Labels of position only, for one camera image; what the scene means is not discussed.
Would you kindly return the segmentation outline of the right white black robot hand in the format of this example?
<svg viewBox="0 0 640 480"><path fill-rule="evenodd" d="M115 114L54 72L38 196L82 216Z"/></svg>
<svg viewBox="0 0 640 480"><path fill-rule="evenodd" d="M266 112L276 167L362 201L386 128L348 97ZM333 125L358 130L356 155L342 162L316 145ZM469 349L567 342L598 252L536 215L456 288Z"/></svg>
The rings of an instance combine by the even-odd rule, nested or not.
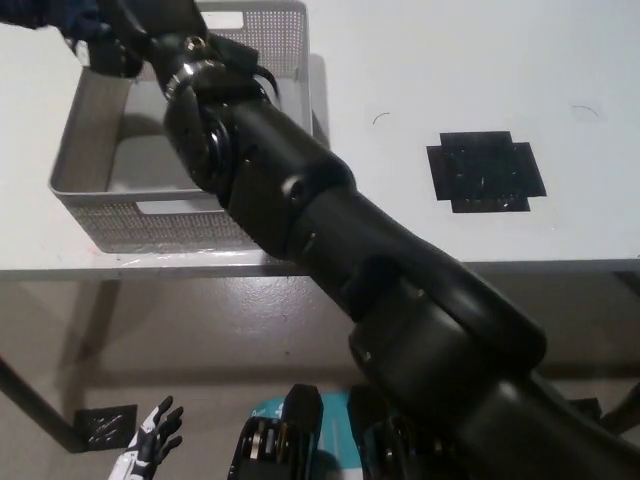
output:
<svg viewBox="0 0 640 480"><path fill-rule="evenodd" d="M185 64L212 57L208 29L192 0L100 1L118 39L166 84Z"/></svg>

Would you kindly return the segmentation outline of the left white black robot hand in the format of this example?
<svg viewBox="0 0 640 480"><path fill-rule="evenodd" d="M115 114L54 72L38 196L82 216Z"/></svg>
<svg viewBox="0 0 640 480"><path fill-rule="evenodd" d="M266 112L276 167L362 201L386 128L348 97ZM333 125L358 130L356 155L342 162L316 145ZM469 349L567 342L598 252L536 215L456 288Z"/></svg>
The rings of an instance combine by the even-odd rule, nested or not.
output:
<svg viewBox="0 0 640 480"><path fill-rule="evenodd" d="M174 398L167 396L138 427L128 446L116 459L109 480L151 480L169 453L179 447L183 437L182 406L173 407Z"/></svg>

